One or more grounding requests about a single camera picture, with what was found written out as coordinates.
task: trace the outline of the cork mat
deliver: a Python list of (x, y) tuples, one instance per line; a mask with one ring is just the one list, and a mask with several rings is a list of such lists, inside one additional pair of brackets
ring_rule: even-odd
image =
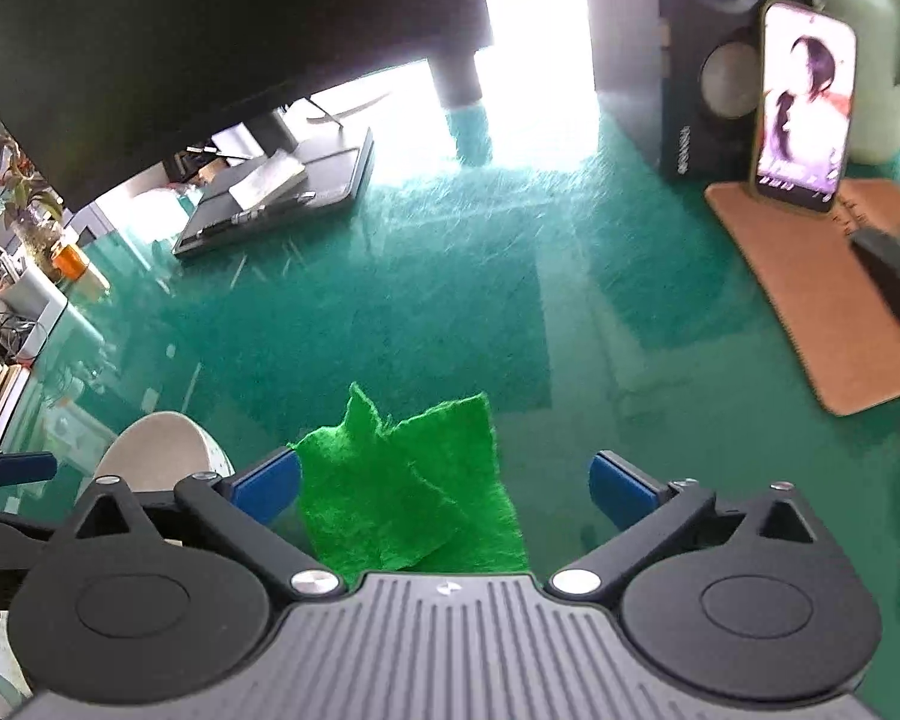
[(754, 271), (818, 400), (839, 416), (900, 396), (900, 323), (845, 236), (863, 224), (900, 228), (900, 187), (842, 182), (826, 217), (756, 200), (744, 184), (714, 184), (706, 200)]

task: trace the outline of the orange container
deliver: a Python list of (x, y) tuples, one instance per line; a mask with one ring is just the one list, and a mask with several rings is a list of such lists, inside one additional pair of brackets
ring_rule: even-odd
[(77, 244), (65, 244), (53, 254), (50, 258), (53, 267), (60, 271), (71, 281), (77, 281), (83, 276), (90, 265), (90, 260), (83, 250)]

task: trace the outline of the metal screw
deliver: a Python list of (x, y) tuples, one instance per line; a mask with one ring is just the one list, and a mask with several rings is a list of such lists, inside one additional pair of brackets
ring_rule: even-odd
[(823, 10), (823, 6), (826, 5), (826, 0), (803, 0), (806, 4), (810, 5), (815, 10)]
[(557, 571), (550, 579), (550, 584), (567, 595), (590, 594), (600, 586), (600, 583), (600, 577), (585, 568), (568, 568), (564, 571)]
[(340, 586), (340, 580), (322, 568), (308, 568), (296, 572), (290, 578), (290, 586), (300, 595), (326, 595)]

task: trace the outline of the screen image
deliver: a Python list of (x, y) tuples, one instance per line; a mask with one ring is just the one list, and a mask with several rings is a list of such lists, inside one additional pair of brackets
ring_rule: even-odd
[(775, 2), (764, 17), (759, 194), (826, 211), (847, 154), (856, 36), (840, 20)]

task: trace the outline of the green cloth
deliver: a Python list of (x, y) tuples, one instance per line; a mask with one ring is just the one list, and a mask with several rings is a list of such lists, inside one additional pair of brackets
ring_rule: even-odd
[(487, 396), (391, 425), (352, 384), (343, 423), (295, 449), (307, 533), (317, 558), (349, 584), (368, 570), (529, 571)]

